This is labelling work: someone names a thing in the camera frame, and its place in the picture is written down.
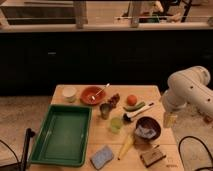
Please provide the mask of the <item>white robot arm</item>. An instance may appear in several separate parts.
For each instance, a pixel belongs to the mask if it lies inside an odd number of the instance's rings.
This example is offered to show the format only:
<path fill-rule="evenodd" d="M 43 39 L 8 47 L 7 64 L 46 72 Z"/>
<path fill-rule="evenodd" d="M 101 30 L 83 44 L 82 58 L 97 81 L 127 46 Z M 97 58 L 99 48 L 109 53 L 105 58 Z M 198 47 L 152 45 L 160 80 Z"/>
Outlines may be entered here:
<path fill-rule="evenodd" d="M 188 103 L 213 118 L 213 90 L 207 87 L 210 72 L 203 66 L 193 66 L 174 72 L 168 77 L 168 89 L 161 96 L 164 107 L 163 127 L 170 128 L 177 118 L 175 111 Z"/>

